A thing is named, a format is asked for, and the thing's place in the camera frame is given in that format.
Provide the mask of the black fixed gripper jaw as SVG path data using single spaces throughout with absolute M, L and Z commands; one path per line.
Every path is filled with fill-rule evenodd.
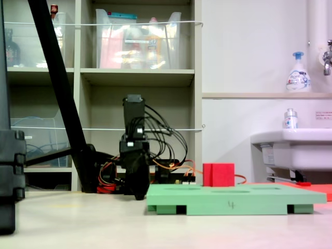
M 137 155 L 125 155 L 121 160 L 121 167 L 126 170 L 124 179 L 124 194 L 134 195 L 136 200 L 140 199 L 139 194 L 136 191 L 136 160 Z

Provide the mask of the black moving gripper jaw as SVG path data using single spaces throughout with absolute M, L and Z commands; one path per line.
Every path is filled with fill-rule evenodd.
M 149 158 L 141 155 L 138 169 L 138 200 L 143 200 L 150 186 Z

